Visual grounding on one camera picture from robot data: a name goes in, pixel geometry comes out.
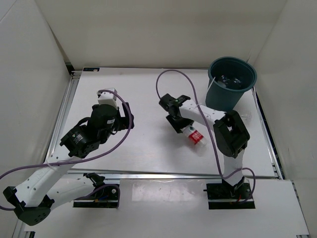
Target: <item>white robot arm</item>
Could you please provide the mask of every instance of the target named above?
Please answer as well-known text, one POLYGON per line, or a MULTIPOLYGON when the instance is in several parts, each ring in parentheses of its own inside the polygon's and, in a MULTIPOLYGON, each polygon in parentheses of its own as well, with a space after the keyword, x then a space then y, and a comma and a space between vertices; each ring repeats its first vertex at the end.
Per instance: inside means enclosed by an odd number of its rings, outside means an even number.
POLYGON ((113 94, 98 92, 97 95, 99 104, 93 105, 91 117, 80 120, 61 139, 60 146, 57 146, 45 162, 48 165, 56 162, 66 164, 40 168, 23 183, 4 190, 7 201, 15 206, 15 214, 26 224, 36 225, 54 208, 87 196, 104 185, 104 177, 89 174, 59 189, 53 187, 74 166, 67 162, 84 159, 91 151, 97 150, 100 144, 105 143, 113 132, 127 129, 129 118, 126 108, 123 107, 125 117, 121 117, 113 94))
MULTIPOLYGON (((164 95, 159 104, 169 113, 166 117, 177 133, 191 125, 194 121, 205 125, 205 121, 196 105, 189 97, 182 95, 173 98, 164 95)), ((222 183, 234 193, 244 182, 242 171, 228 175, 242 168, 244 150, 250 135, 236 111, 221 112, 200 106, 210 128, 215 133, 218 149, 224 157, 224 173, 222 183)))

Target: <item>white wall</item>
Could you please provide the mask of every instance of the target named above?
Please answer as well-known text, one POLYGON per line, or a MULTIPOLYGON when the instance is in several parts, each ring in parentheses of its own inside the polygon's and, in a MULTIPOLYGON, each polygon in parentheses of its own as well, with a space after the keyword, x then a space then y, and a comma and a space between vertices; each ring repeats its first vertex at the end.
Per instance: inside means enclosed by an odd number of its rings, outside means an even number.
MULTIPOLYGON (((69 80, 35 2, 10 4, 0 2, 0 174, 43 160, 69 80)), ((2 179, 1 194, 30 173, 15 172, 2 179)), ((3 196, 0 203, 10 207, 3 196)), ((12 237, 16 221, 13 212, 0 211, 2 238, 12 237)))
POLYGON ((36 0, 76 69, 254 62, 286 0, 36 0))
POLYGON ((289 0, 255 64, 265 116, 317 237, 317 1, 289 0))

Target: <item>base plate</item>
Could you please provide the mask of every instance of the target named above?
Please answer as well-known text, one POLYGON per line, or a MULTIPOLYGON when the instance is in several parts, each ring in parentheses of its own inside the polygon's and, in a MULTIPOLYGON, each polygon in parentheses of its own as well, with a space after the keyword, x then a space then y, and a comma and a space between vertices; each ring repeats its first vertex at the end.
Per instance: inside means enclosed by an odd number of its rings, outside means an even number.
POLYGON ((255 209, 253 197, 243 202, 251 195, 250 184, 245 182, 231 195, 226 187, 221 183, 207 183, 204 190, 208 195, 208 205, 210 210, 214 209, 255 209))
POLYGON ((102 192, 97 192, 97 197, 91 196, 89 198, 75 200, 73 207, 118 208, 120 200, 120 191, 118 191, 118 187, 119 184, 109 184, 109 186, 105 187, 102 192))

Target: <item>white table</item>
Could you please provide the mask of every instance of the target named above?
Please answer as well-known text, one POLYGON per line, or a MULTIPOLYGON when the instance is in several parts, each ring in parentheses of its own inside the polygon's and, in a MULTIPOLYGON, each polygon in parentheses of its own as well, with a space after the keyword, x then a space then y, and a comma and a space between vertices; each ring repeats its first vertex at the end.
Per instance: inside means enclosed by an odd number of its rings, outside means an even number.
MULTIPOLYGON (((177 134, 165 119, 167 112, 159 106, 155 90, 156 78, 162 71, 163 69, 100 68, 97 72, 82 72, 63 134, 73 128, 80 119, 90 116, 92 105, 98 103, 97 90, 113 87, 130 103, 135 117, 135 128, 117 150, 104 158, 78 164, 74 169, 218 174, 211 143, 207 152, 199 156, 188 146, 188 139, 183 134, 177 134)), ((204 104, 209 80, 207 70, 182 71, 192 79, 199 100, 204 104)), ((168 72, 161 77, 159 91, 161 95, 169 93, 178 97, 184 94, 193 98, 189 82, 176 72, 168 72)), ((240 114, 252 115, 251 122, 246 124, 251 139, 244 154, 244 167, 252 168, 257 176, 274 176, 268 144, 252 91, 243 95, 235 110, 240 114)), ((194 127, 210 140, 205 126, 194 123, 194 127)), ((106 144, 101 145, 89 157, 112 148, 125 132, 111 136, 106 144)))
POLYGON ((66 203, 36 226, 35 238, 296 238, 308 235, 292 183, 260 179, 255 209, 208 210, 204 180, 125 180, 118 209, 66 203))

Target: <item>red and white bottle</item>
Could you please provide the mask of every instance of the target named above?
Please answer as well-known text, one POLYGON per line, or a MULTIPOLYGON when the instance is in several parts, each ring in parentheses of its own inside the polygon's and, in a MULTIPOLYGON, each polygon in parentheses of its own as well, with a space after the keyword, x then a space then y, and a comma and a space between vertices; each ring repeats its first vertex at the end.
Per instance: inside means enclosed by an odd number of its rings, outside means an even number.
POLYGON ((208 141, 192 125, 185 127, 183 129, 183 134, 195 145, 197 152, 204 152, 206 150, 208 141))

